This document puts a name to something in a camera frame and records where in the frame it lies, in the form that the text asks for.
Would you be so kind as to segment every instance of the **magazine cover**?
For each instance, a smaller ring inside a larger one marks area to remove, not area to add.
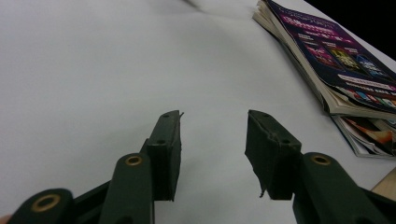
[[[325,84],[352,103],[396,113],[396,74],[341,26],[267,2]]]

